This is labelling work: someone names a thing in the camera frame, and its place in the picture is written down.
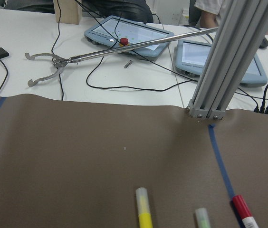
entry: metal rod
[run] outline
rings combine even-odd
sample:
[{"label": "metal rod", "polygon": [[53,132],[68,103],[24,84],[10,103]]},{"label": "metal rod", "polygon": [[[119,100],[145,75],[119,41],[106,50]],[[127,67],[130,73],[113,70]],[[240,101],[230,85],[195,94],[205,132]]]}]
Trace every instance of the metal rod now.
[{"label": "metal rod", "polygon": [[200,30],[200,31],[196,31],[196,32],[179,34],[179,35],[172,36],[172,37],[166,37],[166,38],[161,38],[161,39],[145,41],[145,42],[141,42],[138,44],[132,44],[132,45],[124,46],[124,47],[117,47],[114,49],[97,51],[97,52],[93,52],[93,53],[89,53],[89,54],[74,56],[74,57],[69,58],[67,60],[67,62],[77,63],[77,62],[81,62],[81,61],[92,59],[92,58],[98,58],[98,57],[108,56],[108,55],[112,55],[112,54],[118,54],[118,53],[122,53],[122,52],[126,52],[126,51],[132,51],[134,49],[144,48],[144,47],[147,47],[150,45],[161,44],[161,43],[165,43],[165,42],[171,42],[171,41],[179,40],[182,38],[201,36],[201,35],[209,34],[212,32],[216,32],[217,29],[218,29],[217,27],[216,28],[209,28],[209,29],[204,29],[204,30]]}]

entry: white marker label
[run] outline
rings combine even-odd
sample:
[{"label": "white marker label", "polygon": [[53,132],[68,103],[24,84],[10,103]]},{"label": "white marker label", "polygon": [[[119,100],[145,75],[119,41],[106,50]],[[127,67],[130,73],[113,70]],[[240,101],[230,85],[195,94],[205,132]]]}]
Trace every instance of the white marker label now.
[{"label": "white marker label", "polygon": [[253,217],[244,218],[242,221],[246,228],[258,228],[258,225]]}]

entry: aluminum extrusion post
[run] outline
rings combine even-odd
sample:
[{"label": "aluminum extrusion post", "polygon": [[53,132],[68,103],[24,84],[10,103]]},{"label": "aluminum extrusion post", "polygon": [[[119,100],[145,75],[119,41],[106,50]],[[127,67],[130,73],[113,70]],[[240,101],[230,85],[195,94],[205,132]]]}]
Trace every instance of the aluminum extrusion post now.
[{"label": "aluminum extrusion post", "polygon": [[222,119],[268,30],[268,0],[233,0],[189,102],[190,115]]}]

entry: red button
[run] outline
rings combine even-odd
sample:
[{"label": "red button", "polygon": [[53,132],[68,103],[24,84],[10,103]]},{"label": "red button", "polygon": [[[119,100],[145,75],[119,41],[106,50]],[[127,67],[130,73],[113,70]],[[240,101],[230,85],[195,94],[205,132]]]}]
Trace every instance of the red button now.
[{"label": "red button", "polygon": [[126,45],[128,45],[129,40],[128,40],[127,38],[121,38],[121,39],[120,39],[120,43],[121,43],[122,45],[126,46]]}]

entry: red marker cap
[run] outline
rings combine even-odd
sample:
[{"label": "red marker cap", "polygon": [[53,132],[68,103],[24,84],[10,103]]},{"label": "red marker cap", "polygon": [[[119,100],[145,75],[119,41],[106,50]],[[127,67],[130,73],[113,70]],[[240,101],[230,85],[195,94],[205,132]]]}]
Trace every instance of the red marker cap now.
[{"label": "red marker cap", "polygon": [[239,216],[241,219],[252,217],[250,210],[241,195],[234,196],[232,198],[232,202],[234,203],[235,208],[237,209]]},{"label": "red marker cap", "polygon": [[126,46],[126,45],[128,45],[129,40],[128,40],[127,38],[121,38],[121,39],[120,39],[120,43],[121,43],[122,45]]}]

